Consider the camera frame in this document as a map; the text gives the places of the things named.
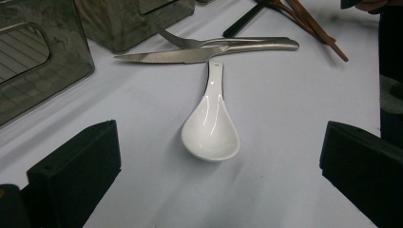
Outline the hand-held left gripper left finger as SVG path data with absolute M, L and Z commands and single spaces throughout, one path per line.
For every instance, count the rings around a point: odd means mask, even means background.
M 27 172 L 38 228 L 82 228 L 121 171 L 117 124 L 89 126 Z

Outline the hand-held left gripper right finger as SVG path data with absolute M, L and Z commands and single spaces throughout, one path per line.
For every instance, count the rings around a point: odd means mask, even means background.
M 361 128 L 329 122 L 319 167 L 378 228 L 403 228 L 403 149 Z

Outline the brown wooden chopstick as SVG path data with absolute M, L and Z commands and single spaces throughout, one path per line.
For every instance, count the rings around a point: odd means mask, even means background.
M 320 26 L 315 18 L 309 13 L 309 11 L 302 6 L 298 0 L 286 0 L 287 3 L 298 13 L 303 19 L 305 19 L 312 30 L 321 38 L 321 40 L 327 44 L 344 62 L 348 62 L 349 58 L 338 47 L 336 40 L 327 34 L 327 32 Z

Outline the grey translucent bin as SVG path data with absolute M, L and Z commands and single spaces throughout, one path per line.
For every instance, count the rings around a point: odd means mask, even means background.
M 0 0 L 0 126 L 93 71 L 74 0 Z
M 75 0 L 86 37 L 115 53 L 127 52 L 195 11 L 196 0 Z

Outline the white ceramic spoon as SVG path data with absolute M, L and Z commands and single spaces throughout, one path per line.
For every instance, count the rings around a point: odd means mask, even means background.
M 240 150 L 240 138 L 223 97 L 223 64 L 208 63 L 208 80 L 201 101 L 182 127 L 182 143 L 195 157 L 223 162 Z

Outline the white table cover sheet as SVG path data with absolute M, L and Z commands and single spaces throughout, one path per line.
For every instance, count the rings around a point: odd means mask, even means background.
M 301 0 L 337 41 L 329 49 L 277 12 L 247 36 L 287 36 L 296 51 L 223 57 L 224 99 L 240 151 L 206 162 L 182 145 L 208 68 L 137 65 L 91 44 L 95 72 L 0 129 L 0 183 L 27 184 L 38 161 L 84 128 L 118 125 L 122 170 L 86 228 L 374 228 L 323 178 L 326 125 L 377 133 L 377 20 L 338 0 Z

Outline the steel fork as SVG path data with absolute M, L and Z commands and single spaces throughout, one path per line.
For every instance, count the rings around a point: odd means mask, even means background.
M 175 45 L 178 48 L 190 49 L 190 48 L 201 48 L 204 46 L 220 45 L 220 44 L 240 44 L 247 42 L 265 42 L 265 41 L 276 41 L 276 40 L 286 40 L 286 37 L 236 37 L 236 38 L 214 38 L 209 40 L 195 40 L 195 39 L 185 39 L 176 36 L 164 28 L 158 25 L 154 25 L 153 28 L 169 43 Z

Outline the steel knife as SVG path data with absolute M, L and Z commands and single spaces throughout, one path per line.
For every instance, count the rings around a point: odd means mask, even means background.
M 287 50 L 299 49 L 298 42 L 285 40 L 272 40 L 256 42 L 245 45 L 226 45 L 218 47 L 191 48 L 169 51 L 157 51 L 115 56 L 115 59 L 141 64 L 197 64 L 208 62 L 216 56 L 263 50 Z

